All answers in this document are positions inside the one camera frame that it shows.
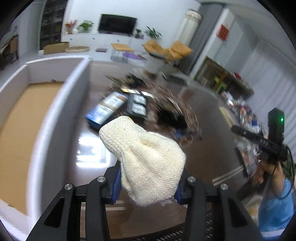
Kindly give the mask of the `blue sleeved right forearm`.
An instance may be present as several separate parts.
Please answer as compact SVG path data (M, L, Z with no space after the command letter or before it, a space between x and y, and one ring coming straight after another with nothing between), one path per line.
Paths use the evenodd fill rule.
M258 229L264 240L278 240L292 219L295 209L290 188L291 182L286 179L280 199L267 196L262 199L258 210Z

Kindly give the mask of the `person's right hand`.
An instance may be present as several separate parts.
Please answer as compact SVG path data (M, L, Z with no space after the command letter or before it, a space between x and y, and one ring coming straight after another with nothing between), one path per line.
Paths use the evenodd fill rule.
M264 173L270 175L269 188L267 196L269 198L279 197L284 189L285 174L283 172L281 164L273 165L264 161L263 159L258 163L257 170L254 175L254 184L258 186L264 182Z

